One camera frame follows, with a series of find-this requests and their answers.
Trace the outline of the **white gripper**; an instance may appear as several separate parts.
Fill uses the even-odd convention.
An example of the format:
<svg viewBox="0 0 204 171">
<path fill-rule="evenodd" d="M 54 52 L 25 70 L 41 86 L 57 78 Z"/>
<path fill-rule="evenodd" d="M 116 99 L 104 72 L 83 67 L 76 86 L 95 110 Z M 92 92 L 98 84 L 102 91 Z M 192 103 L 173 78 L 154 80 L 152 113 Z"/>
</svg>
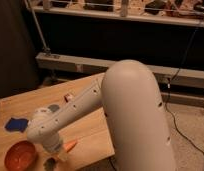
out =
<svg viewBox="0 0 204 171">
<path fill-rule="evenodd" d="M 48 140 L 44 143 L 44 149 L 49 153 L 58 153 L 60 149 L 62 148 L 63 140 L 58 139 L 55 141 Z"/>
</svg>

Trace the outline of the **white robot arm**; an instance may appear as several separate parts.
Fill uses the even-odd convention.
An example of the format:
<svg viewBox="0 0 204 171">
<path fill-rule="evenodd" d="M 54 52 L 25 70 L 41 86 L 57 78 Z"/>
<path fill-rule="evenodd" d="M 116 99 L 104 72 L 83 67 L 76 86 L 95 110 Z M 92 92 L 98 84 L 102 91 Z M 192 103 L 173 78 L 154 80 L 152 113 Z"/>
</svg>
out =
<svg viewBox="0 0 204 171">
<path fill-rule="evenodd" d="M 27 139 L 55 153 L 63 145 L 59 131 L 98 108 L 107 115 L 119 171 L 176 171 L 158 83 L 135 60 L 116 62 L 59 110 L 36 111 Z"/>
</svg>

